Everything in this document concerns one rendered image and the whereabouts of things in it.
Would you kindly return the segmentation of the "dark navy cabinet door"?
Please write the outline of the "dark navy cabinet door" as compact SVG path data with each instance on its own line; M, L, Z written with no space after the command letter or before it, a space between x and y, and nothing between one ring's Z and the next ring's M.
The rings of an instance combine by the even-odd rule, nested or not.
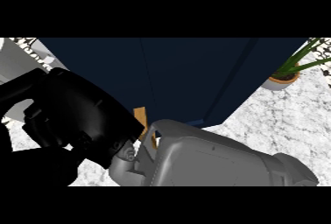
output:
M223 123L304 38L41 38L66 70L147 121Z

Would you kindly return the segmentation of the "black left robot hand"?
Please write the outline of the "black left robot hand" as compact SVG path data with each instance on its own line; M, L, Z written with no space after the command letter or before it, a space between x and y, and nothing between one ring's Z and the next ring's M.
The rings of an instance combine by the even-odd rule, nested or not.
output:
M0 178L8 186L69 186L82 160L72 150L57 146L13 151L8 131L0 123Z

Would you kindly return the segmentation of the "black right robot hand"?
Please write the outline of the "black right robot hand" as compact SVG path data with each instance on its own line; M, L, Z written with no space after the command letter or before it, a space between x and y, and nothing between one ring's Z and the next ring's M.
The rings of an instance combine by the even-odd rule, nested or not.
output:
M137 140L143 125L113 97L63 68L33 69L0 85L0 106L10 109L32 100L27 116L45 116L64 143L101 167L126 142Z

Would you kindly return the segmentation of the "white and terracotta plant pot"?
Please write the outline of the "white and terracotta plant pot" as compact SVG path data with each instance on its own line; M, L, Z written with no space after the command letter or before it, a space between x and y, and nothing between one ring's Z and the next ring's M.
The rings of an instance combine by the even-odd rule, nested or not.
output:
M261 87L271 91L280 91L295 82L298 76L299 76L299 73L295 72L290 80L277 80L273 77L268 77L267 80L264 81Z

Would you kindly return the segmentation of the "tan wooden cabinet edge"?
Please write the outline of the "tan wooden cabinet edge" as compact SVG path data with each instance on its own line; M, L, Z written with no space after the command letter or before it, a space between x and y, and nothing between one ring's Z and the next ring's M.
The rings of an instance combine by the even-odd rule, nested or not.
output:
M149 129L146 108L144 107L134 108L132 109L132 115L134 115L134 118L138 120L140 124L143 125L143 131L141 131L140 136L138 136L138 140L141 141L141 138L144 137L144 135L147 133L147 129ZM152 148L156 150L157 146L156 146L155 132L150 136L150 145L152 145Z

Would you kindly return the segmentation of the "green leafy plant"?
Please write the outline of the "green leafy plant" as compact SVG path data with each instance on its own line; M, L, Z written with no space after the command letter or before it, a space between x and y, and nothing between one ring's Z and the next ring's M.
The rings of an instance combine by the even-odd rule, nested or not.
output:
M296 66L296 62L301 60L301 58L324 43L326 41L322 38L310 38L307 40L307 44L301 48L298 52L292 54L292 56L286 59L285 63L279 66L279 68L274 70L271 77L274 79L280 79L288 74L295 74L301 70L307 69L308 67L317 66L326 62L331 61L331 58L317 59L314 62L310 62L307 64L302 64L301 66Z

